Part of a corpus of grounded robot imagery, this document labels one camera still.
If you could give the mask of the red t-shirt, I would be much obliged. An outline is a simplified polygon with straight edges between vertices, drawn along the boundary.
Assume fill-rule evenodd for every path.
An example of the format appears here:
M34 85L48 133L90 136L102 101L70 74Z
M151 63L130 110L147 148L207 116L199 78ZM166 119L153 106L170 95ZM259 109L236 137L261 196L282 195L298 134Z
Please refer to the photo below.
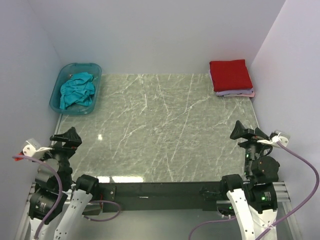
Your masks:
M210 61L209 68L215 92L253 88L244 59Z

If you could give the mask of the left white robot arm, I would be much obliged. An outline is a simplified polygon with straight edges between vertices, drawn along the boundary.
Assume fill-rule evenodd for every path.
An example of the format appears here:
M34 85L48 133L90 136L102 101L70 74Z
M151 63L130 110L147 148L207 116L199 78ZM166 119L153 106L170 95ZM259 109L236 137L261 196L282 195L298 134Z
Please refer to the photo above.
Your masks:
M33 240L66 240L87 204L100 195L96 177L83 174L72 180L69 159L82 144L75 127L50 140L53 145L42 147L31 138L22 149L23 155L40 161L28 210Z

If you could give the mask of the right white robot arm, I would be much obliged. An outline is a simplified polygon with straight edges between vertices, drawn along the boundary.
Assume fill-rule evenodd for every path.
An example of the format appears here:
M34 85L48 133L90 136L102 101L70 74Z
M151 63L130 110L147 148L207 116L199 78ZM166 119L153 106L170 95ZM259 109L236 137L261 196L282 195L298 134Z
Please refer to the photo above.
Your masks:
M223 176L219 193L230 201L243 240L276 240L278 200L274 183L279 179L280 164L270 156L273 146L262 142L270 138L258 127L246 128L237 120L230 139L244 139L238 143L245 150L244 176Z

